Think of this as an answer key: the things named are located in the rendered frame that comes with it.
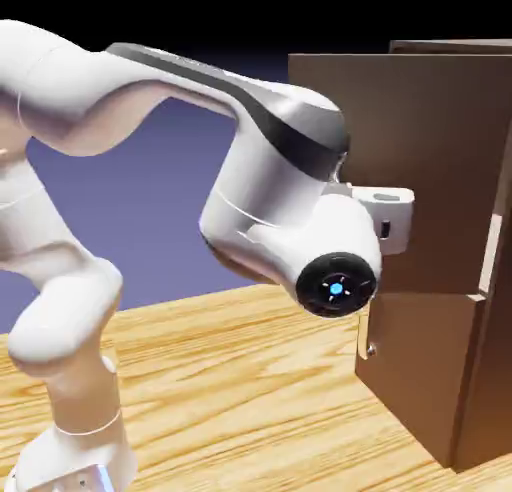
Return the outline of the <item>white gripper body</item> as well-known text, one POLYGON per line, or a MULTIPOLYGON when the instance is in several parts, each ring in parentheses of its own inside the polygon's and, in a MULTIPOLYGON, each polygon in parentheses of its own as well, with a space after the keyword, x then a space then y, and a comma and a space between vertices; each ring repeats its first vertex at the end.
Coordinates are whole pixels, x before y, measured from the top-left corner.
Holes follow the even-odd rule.
POLYGON ((351 192, 373 219, 381 253, 404 253, 409 242, 414 192, 407 188, 363 186, 353 186, 351 192))

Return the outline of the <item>brown wooden cabinet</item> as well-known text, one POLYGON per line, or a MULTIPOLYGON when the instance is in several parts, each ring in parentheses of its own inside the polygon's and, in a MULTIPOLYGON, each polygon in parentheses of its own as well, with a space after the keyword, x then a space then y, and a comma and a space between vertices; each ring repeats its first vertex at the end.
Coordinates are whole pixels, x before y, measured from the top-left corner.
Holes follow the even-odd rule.
MULTIPOLYGON (((387 54, 512 56, 481 46, 398 44, 387 54)), ((486 298, 454 464, 466 470, 512 453, 512 123, 478 289, 486 298)))

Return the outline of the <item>large brown cabinet door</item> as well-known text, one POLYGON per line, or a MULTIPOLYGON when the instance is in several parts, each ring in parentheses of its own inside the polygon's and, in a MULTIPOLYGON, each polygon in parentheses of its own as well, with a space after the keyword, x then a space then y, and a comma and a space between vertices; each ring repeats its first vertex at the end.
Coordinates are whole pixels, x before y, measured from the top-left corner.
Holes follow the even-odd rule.
POLYGON ((408 248, 385 258, 381 290, 476 292, 512 123, 512 56, 293 55, 288 74, 342 109, 348 181, 415 193, 408 248))

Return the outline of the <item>small brown cabinet door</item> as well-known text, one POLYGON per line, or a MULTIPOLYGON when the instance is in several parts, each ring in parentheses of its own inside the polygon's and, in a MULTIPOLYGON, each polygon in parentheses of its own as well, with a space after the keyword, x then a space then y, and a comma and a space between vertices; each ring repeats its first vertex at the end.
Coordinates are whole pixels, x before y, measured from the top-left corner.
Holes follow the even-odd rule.
POLYGON ((387 293, 371 303, 356 374, 413 437, 451 467, 486 298, 387 293))

